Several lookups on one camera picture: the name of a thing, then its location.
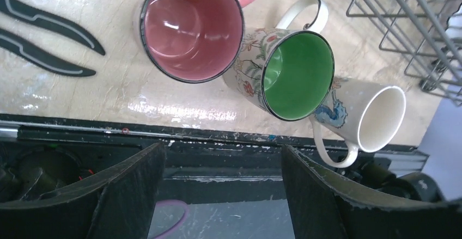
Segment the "white scalloped teal bowl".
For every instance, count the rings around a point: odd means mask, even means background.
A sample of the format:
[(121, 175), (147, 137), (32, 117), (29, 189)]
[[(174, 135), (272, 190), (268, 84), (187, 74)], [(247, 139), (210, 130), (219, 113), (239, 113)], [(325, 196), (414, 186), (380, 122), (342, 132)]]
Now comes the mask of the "white scalloped teal bowl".
[(445, 33), (452, 43), (461, 50), (461, 4), (458, 9), (448, 17)]

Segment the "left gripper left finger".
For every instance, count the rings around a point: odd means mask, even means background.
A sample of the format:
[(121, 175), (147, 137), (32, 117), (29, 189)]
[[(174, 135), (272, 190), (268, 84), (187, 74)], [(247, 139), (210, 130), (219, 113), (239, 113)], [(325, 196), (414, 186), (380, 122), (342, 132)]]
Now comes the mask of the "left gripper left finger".
[(36, 179), (1, 203), (1, 238), (147, 238), (165, 164), (156, 143), (66, 186)]

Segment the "cream dragon mug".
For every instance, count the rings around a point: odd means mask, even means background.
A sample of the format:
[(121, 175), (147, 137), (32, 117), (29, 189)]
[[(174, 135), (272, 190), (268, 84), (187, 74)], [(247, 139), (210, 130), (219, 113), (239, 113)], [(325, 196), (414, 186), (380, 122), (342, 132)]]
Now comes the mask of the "cream dragon mug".
[[(326, 99), (309, 117), (321, 159), (334, 168), (347, 168), (359, 151), (379, 151), (396, 135), (405, 111), (405, 93), (396, 85), (335, 77)], [(335, 162), (328, 155), (322, 127), (344, 139), (344, 160)]]

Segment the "green floral mug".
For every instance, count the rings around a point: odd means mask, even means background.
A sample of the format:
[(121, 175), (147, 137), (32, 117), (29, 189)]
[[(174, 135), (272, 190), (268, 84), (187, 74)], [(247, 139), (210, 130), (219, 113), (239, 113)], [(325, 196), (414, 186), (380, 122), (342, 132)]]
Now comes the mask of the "green floral mug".
[(322, 0), (298, 0), (275, 27), (247, 27), (227, 86), (283, 121), (308, 117), (326, 98), (335, 61), (320, 32), (329, 11)]

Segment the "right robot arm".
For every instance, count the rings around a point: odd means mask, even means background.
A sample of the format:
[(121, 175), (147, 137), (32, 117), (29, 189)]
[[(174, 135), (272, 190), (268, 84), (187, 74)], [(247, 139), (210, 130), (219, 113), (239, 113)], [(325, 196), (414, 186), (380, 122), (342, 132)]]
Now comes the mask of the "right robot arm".
[(377, 191), (411, 200), (436, 203), (445, 198), (436, 181), (421, 171), (398, 177), (388, 167), (386, 158), (360, 158), (352, 166), (335, 172)]

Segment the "pink ghost mug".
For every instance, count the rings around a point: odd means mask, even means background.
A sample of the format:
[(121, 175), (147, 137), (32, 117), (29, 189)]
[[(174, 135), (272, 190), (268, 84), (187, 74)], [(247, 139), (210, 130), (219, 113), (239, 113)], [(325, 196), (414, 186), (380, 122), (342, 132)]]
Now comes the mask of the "pink ghost mug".
[(133, 29), (143, 52), (166, 76), (212, 81), (236, 61), (245, 35), (243, 8), (255, 0), (142, 0)]

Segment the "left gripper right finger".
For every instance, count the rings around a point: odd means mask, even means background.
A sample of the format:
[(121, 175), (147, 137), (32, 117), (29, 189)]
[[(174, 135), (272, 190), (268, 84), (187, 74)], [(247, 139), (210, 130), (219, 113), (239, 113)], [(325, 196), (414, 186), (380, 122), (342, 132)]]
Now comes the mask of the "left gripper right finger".
[(461, 200), (397, 197), (333, 172), (290, 145), (281, 168), (296, 238), (461, 238)]

